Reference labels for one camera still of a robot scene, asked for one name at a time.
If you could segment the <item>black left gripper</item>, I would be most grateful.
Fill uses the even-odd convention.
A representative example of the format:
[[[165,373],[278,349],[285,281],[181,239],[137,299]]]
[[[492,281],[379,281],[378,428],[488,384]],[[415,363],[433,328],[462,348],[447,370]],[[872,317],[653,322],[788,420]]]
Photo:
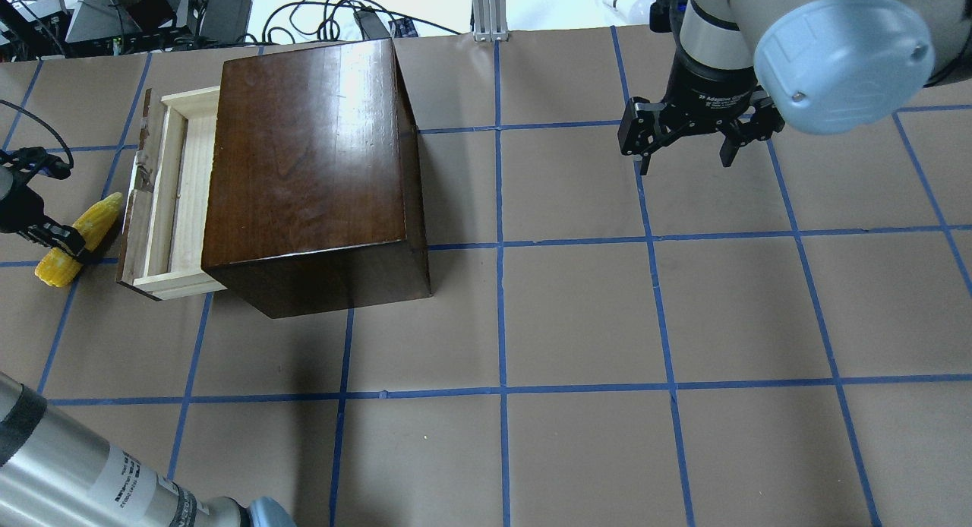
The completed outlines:
[[[30,239],[49,249],[62,251],[80,264],[94,260],[87,241],[72,226],[59,225],[44,213],[44,200],[29,188],[28,180],[40,174],[65,180],[73,170],[73,156],[67,159],[42,147],[1,150],[1,232],[14,234],[30,229]]]

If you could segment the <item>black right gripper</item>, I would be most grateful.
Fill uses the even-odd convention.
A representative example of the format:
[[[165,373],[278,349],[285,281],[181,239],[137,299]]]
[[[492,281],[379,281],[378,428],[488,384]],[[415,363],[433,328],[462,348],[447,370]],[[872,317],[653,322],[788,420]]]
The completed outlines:
[[[639,174],[646,176],[653,154],[663,147],[662,139],[676,132],[711,134],[719,127],[724,136],[720,163],[729,168],[742,147],[770,139],[787,124],[770,95],[756,90],[757,84],[753,66],[716,69],[677,49],[661,102],[626,102],[617,132],[619,150],[623,156],[641,157]],[[750,105],[753,116],[742,122],[739,117]]]

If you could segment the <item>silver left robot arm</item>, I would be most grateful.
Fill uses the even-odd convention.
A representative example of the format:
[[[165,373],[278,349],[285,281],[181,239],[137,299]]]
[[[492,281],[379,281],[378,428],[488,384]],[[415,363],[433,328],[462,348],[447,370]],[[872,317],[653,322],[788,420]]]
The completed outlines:
[[[72,158],[41,147],[2,154],[2,231],[49,248],[47,282],[70,282],[117,219],[121,196],[96,203],[75,225],[44,212],[29,188],[38,174],[63,180]],[[292,526],[277,500],[243,506],[190,490],[77,422],[44,396],[2,376],[4,526]]]

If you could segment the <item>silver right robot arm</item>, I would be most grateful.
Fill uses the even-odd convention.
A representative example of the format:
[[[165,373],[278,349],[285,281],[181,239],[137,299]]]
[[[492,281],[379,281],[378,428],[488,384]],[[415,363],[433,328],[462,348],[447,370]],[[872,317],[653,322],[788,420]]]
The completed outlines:
[[[620,120],[642,175],[681,138],[722,135],[729,167],[785,127],[843,134],[970,77],[970,0],[655,0],[649,28],[676,49],[665,95]]]

